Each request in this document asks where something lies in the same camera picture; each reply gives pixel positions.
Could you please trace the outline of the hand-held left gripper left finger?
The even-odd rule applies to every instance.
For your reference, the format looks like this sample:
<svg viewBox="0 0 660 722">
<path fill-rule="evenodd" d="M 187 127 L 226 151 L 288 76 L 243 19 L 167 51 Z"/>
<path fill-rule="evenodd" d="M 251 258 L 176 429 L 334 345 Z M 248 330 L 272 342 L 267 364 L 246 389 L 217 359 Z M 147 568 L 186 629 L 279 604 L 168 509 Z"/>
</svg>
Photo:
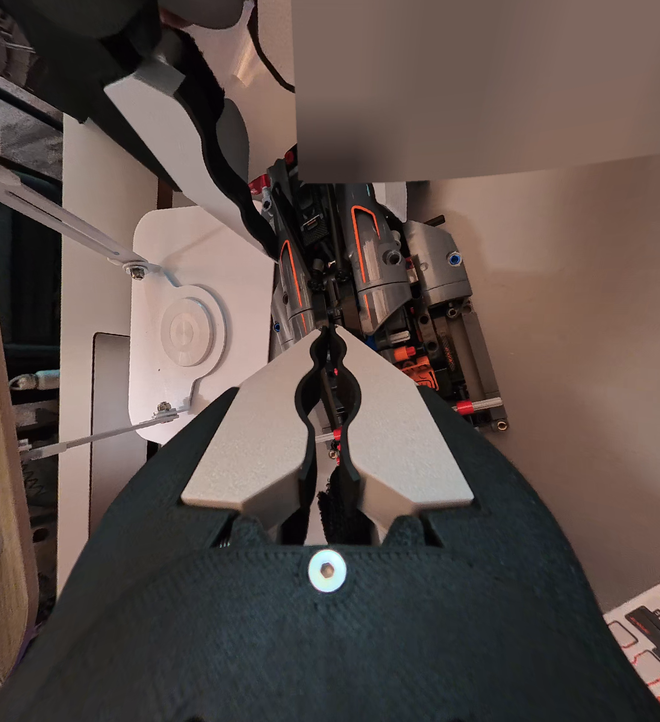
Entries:
<svg viewBox="0 0 660 722">
<path fill-rule="evenodd" d="M 235 510 L 279 542 L 303 545 L 316 493 L 316 430 L 327 329 L 299 343 L 246 379 L 181 494 L 183 503 Z"/>
</svg>

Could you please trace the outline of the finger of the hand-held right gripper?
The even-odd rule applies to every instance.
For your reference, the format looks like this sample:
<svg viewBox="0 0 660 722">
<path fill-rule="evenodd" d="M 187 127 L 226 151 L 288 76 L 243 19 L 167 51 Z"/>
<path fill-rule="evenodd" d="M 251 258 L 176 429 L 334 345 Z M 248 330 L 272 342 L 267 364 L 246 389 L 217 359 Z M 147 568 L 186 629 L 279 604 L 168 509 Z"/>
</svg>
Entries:
<svg viewBox="0 0 660 722">
<path fill-rule="evenodd" d="M 188 199 L 277 262 L 277 234 L 223 154 L 209 96 L 194 80 L 140 65 L 104 92 Z"/>
<path fill-rule="evenodd" d="M 374 183 L 374 196 L 377 203 L 392 213 L 401 223 L 407 221 L 407 183 Z"/>
</svg>

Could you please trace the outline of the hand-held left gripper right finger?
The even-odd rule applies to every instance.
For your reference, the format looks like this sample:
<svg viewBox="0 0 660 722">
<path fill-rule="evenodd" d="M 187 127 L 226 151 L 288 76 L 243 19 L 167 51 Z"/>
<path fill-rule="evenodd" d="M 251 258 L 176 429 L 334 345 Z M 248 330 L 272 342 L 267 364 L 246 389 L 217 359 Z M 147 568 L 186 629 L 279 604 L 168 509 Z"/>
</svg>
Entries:
<svg viewBox="0 0 660 722">
<path fill-rule="evenodd" d="M 369 545 L 373 528 L 403 516 L 469 508 L 474 493 L 425 396 L 396 366 L 342 327 L 328 353 L 346 417 L 339 461 L 328 481 L 328 541 Z"/>
</svg>

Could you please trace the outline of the large lego car chassis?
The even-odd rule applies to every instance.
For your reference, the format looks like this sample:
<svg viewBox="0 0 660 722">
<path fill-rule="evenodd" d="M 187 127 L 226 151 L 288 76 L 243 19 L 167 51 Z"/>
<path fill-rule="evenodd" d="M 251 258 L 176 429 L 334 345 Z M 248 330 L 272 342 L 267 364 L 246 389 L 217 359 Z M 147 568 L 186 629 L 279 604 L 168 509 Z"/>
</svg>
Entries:
<svg viewBox="0 0 660 722">
<path fill-rule="evenodd" d="M 443 223 L 443 216 L 429 224 L 399 221 L 412 292 L 412 344 L 371 349 L 417 385 L 439 392 L 474 427 L 502 432 L 508 428 L 507 415 L 471 303 L 471 285 L 451 234 L 441 228 Z M 274 324 L 273 334 L 271 358 L 285 351 Z"/>
</svg>

